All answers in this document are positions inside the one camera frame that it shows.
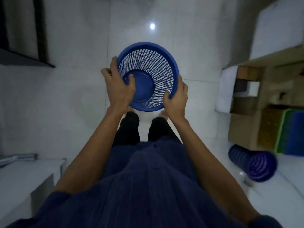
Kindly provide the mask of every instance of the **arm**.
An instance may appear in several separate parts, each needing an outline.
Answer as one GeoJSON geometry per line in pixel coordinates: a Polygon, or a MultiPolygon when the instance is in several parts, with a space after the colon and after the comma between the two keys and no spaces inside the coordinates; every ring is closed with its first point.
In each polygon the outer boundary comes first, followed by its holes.
{"type": "Polygon", "coordinates": [[[79,193],[89,189],[101,178],[118,124],[135,93],[134,77],[130,75],[129,85],[125,85],[116,63],[117,58],[114,57],[111,69],[101,70],[111,106],[89,141],[66,169],[55,188],[56,191],[79,193]]]}
{"type": "Polygon", "coordinates": [[[173,98],[169,99],[168,92],[164,94],[164,106],[193,162],[200,185],[219,207],[248,224],[258,217],[259,213],[250,204],[234,177],[213,156],[185,119],[187,99],[188,86],[179,76],[178,88],[173,98]]]}

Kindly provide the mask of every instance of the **basket base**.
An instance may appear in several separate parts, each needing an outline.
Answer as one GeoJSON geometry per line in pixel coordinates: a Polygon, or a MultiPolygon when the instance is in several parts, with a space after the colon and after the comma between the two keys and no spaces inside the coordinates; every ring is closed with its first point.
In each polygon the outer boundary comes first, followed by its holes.
{"type": "Polygon", "coordinates": [[[132,103],[145,102],[151,98],[154,93],[154,81],[152,77],[142,70],[131,70],[123,77],[126,85],[129,84],[129,75],[133,74],[135,77],[136,91],[132,103]]]}

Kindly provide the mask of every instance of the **forearm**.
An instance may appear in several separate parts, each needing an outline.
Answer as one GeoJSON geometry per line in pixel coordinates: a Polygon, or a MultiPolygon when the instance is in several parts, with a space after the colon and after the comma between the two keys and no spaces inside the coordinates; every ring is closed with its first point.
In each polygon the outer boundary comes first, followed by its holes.
{"type": "Polygon", "coordinates": [[[101,178],[122,115],[120,111],[107,110],[89,141],[59,180],[56,191],[79,193],[101,178]]]}
{"type": "Polygon", "coordinates": [[[258,216],[240,185],[208,150],[188,121],[177,120],[173,124],[193,162],[201,186],[213,200],[244,223],[258,216]]]}

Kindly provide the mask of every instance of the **basket mesh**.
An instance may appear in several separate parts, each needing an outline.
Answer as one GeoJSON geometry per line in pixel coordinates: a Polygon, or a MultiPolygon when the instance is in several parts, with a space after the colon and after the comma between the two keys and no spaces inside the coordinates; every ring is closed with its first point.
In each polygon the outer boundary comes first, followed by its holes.
{"type": "Polygon", "coordinates": [[[121,61],[118,71],[123,78],[131,70],[147,72],[154,82],[154,93],[149,100],[143,102],[146,108],[159,106],[163,103],[165,91],[173,89],[173,72],[168,61],[161,54],[150,49],[138,49],[127,54],[121,61]]]}

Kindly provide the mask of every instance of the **hand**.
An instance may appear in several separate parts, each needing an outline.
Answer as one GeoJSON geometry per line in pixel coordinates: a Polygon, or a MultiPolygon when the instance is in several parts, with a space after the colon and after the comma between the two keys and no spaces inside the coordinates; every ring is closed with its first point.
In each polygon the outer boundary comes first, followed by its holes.
{"type": "Polygon", "coordinates": [[[172,99],[169,99],[169,95],[169,92],[165,92],[164,94],[164,107],[168,117],[173,123],[185,119],[188,86],[183,83],[180,75],[178,76],[177,90],[172,99]]]}
{"type": "Polygon", "coordinates": [[[101,73],[105,78],[107,85],[108,97],[111,108],[114,111],[125,113],[127,107],[134,98],[135,93],[135,78],[132,74],[129,75],[129,85],[126,85],[121,78],[117,69],[117,57],[112,58],[110,64],[111,69],[102,69],[101,73]]]}

